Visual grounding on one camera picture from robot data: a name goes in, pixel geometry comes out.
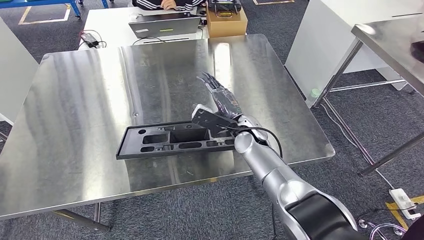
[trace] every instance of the striped sleeve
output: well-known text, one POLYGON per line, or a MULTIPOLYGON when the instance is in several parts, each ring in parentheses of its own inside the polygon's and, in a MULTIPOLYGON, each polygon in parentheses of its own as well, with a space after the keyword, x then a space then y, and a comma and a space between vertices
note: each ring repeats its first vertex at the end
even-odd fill
POLYGON ((136 0, 137 7, 143 10, 158 10, 161 8, 161 0, 136 0))
POLYGON ((206 0, 175 0, 177 11, 191 11, 193 7, 204 3, 206 0))

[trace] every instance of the laptop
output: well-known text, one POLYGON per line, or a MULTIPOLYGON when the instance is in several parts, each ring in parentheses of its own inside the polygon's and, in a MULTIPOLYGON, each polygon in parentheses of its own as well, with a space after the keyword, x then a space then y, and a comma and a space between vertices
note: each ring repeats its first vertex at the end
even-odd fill
POLYGON ((196 33, 201 17, 192 16, 189 12, 179 12, 150 16, 140 15, 136 20, 136 22, 130 22, 129 26, 137 38, 144 39, 196 33))

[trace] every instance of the robot finger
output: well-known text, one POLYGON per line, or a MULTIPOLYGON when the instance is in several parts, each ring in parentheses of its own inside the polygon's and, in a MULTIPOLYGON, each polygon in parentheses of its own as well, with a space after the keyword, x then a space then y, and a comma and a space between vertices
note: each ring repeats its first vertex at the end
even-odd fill
POLYGON ((221 83, 212 75, 210 75, 207 72, 202 72, 203 75, 209 80, 210 84, 213 86, 214 89, 217 89, 221 87, 221 83))
POLYGON ((200 76, 198 76, 197 79, 201 80, 203 82, 203 84, 206 86, 207 90, 210 93, 212 93, 213 86, 211 85, 211 82, 209 81, 209 79, 207 79, 205 77, 200 77, 200 76))

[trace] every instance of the gray carpet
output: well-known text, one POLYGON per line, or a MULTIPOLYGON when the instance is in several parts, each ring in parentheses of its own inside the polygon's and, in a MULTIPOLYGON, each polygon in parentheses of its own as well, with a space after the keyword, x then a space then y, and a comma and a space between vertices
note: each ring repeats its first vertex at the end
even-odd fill
MULTIPOLYGON (((126 6, 126 2, 119 1, 115 4, 126 6)), ((249 19, 248 33, 265 34, 284 62, 307 0, 264 6, 255 6, 251 0, 242 3, 249 19)), ((99 0, 86 0, 84 8, 101 8, 101 4, 99 0)), ((77 49, 77 33, 83 28, 84 16, 82 21, 71 18, 67 22, 18 26, 21 15, 15 11, 23 10, 0 9, 0 17, 36 60, 49 52, 77 49), (51 29, 60 33, 48 37, 54 44, 39 42, 51 29)), ((382 80, 379 73, 370 70, 345 74, 338 85, 382 80)), ((410 88, 396 91, 391 86, 377 86, 333 93, 329 99, 376 160, 424 130, 420 111, 424 109, 424 100, 410 88)), ((372 208, 383 208, 384 202, 392 202, 389 186, 380 176, 373 173, 358 177, 358 170, 368 164, 329 120, 322 107, 314 108, 312 112, 334 146, 336 156, 294 170, 317 188, 339 198, 354 216, 372 208)), ((9 129, 8 124, 0 123, 0 131, 8 132, 9 129)), ((417 146, 382 167, 381 172, 409 196, 423 195, 423 153, 422 145, 417 146)), ((96 232, 44 213, 0 222, 0 239, 269 240, 272 237, 271 205, 253 176, 109 201, 102 206, 102 223, 113 226, 108 233, 96 232)), ((71 210, 87 217, 94 214, 92 205, 71 210)), ((367 214, 364 218, 376 224, 396 223, 388 211, 367 214)), ((278 220, 277 229, 277 239, 286 239, 278 220)), ((390 231, 385 233, 389 239, 399 239, 390 231)))

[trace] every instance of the hand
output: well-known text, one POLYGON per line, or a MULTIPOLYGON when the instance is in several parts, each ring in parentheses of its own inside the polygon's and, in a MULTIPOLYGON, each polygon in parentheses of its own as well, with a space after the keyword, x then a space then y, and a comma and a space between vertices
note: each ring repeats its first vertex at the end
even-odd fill
POLYGON ((164 10, 175 9, 177 8, 177 4, 175 3, 175 0, 162 0, 160 7, 164 10))
POLYGON ((202 72, 202 76, 198 76, 209 92, 212 94, 213 101, 218 107, 218 112, 221 116, 229 119, 234 119, 240 116, 242 109, 234 94, 223 87, 217 79, 209 73, 202 72))

